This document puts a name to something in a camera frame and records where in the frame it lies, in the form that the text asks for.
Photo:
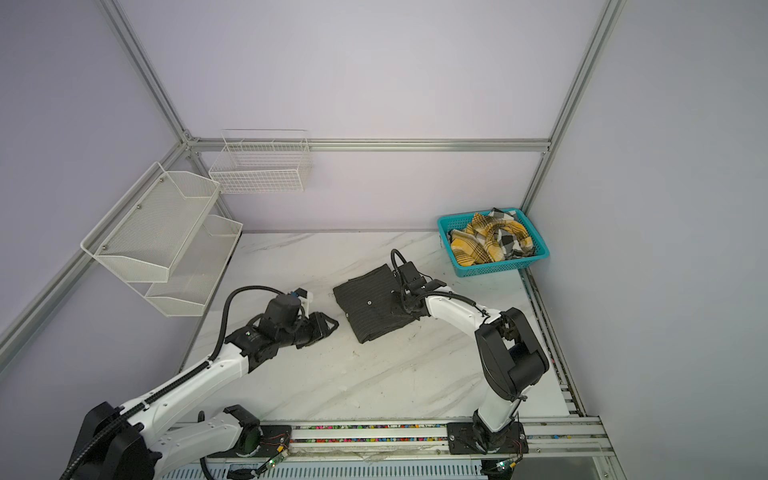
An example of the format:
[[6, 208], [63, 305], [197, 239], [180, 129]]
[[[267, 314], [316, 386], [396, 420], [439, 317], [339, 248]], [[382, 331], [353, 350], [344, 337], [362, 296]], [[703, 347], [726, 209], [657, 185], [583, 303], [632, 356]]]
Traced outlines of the dark grey pinstriped shirt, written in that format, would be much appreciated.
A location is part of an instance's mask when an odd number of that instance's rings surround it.
[[376, 340], [418, 319], [403, 309], [400, 293], [399, 283], [388, 265], [381, 265], [333, 288], [336, 303], [360, 344]]

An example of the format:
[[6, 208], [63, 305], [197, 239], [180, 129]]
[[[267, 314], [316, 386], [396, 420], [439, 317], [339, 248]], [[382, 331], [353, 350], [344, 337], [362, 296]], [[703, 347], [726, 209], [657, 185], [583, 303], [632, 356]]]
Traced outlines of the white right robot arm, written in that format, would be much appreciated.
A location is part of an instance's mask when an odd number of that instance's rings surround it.
[[527, 391], [549, 371], [550, 360], [525, 314], [515, 307], [488, 309], [439, 280], [402, 281], [400, 302], [405, 312], [443, 320], [477, 346], [486, 390], [471, 420], [446, 425], [450, 453], [527, 454], [517, 411]]

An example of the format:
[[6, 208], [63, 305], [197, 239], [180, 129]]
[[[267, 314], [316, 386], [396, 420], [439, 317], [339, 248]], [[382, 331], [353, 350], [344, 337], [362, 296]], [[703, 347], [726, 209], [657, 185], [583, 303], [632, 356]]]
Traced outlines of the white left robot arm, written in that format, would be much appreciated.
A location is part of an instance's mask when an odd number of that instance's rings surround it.
[[338, 321], [321, 313], [260, 314], [224, 337], [206, 358], [156, 389], [114, 407], [103, 402], [81, 425], [64, 479], [159, 479], [213, 454], [280, 456], [290, 430], [264, 430], [240, 404], [186, 427], [177, 423], [228, 384], [239, 380], [284, 347], [311, 346], [329, 337]]

